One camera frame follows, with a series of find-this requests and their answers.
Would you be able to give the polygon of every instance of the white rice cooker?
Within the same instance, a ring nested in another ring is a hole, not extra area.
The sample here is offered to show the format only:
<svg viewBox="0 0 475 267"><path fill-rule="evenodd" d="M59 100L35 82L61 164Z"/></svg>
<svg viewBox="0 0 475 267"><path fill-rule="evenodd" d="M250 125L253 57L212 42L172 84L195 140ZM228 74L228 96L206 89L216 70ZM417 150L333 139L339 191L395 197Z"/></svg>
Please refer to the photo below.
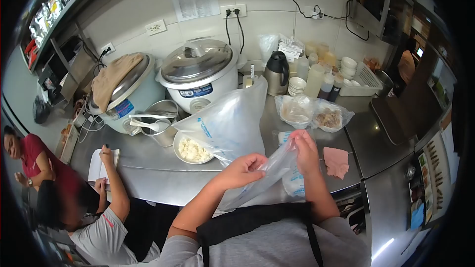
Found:
<svg viewBox="0 0 475 267"><path fill-rule="evenodd" d="M237 89L239 53L213 40L186 43L163 62L156 80L186 112L194 114L224 93Z"/></svg>
<svg viewBox="0 0 475 267"><path fill-rule="evenodd" d="M144 111L165 98L165 88L155 81L155 57L145 53L137 54L143 55L142 61L117 85L106 112L103 113L92 98L89 102L93 115L99 115L115 131L130 135L139 133L140 128L130 126L128 115Z"/></svg>

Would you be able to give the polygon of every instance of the notebook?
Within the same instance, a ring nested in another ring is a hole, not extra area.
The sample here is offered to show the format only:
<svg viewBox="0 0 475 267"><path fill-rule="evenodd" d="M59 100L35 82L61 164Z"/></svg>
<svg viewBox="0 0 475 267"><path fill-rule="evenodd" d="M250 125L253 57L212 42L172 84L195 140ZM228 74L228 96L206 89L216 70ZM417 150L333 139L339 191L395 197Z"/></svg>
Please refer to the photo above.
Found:
<svg viewBox="0 0 475 267"><path fill-rule="evenodd" d="M107 171L105 170L104 163L102 163L99 153L101 149L98 148L92 154L91 163L89 165L89 176L88 181L96 181L98 178L107 178L106 183L109 183L109 178L107 177ZM119 161L120 150L112 150L114 153L114 165L117 167L117 162Z"/></svg>

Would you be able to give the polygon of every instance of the stack of white bowls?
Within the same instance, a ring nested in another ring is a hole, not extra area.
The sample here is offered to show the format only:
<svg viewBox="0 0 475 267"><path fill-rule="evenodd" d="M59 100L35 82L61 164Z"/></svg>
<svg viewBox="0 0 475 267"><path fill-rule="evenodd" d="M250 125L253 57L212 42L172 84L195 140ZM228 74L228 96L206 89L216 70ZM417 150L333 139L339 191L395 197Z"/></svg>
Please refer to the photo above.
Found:
<svg viewBox="0 0 475 267"><path fill-rule="evenodd" d="M292 97L303 94L307 83L300 77L293 77L289 80L289 95Z"/></svg>
<svg viewBox="0 0 475 267"><path fill-rule="evenodd" d="M341 74L347 80L352 80L356 74L356 61L352 58L341 58Z"/></svg>

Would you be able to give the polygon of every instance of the stainless steel lid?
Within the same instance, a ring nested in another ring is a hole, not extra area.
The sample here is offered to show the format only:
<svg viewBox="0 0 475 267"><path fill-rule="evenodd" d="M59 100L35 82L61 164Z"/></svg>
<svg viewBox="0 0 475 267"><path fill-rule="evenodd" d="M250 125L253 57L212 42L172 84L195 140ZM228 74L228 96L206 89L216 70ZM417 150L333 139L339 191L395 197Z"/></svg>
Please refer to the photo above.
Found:
<svg viewBox="0 0 475 267"><path fill-rule="evenodd" d="M222 41L206 39L186 43L165 59L162 77L175 84L204 80L225 68L232 57L232 49Z"/></svg>
<svg viewBox="0 0 475 267"><path fill-rule="evenodd" d="M112 92L111 100L109 102L109 107L110 105L116 105L121 103L126 97L124 97L124 94L128 92L132 87L136 88L137 82L139 79L142 77L143 74L149 73L149 65L151 65L151 62L154 64L154 60L150 59L150 56L148 54L144 53L133 53L131 55L135 54L141 54L143 56L142 61L140 61L139 64L137 64L134 68L132 68L129 73L120 81L120 83L117 85L116 89L114 92ZM99 107L94 103L94 100L90 99L91 101L91 107L98 109Z"/></svg>

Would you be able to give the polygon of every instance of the pink ham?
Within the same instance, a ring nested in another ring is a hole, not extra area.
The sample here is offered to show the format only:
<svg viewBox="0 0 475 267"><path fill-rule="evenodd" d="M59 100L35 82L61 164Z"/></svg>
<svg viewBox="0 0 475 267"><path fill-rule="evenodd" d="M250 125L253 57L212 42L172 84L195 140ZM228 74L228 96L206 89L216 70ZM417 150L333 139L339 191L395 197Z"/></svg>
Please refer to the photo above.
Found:
<svg viewBox="0 0 475 267"><path fill-rule="evenodd" d="M324 147L324 160L327 174L343 179L348 172L348 152L332 147Z"/></svg>

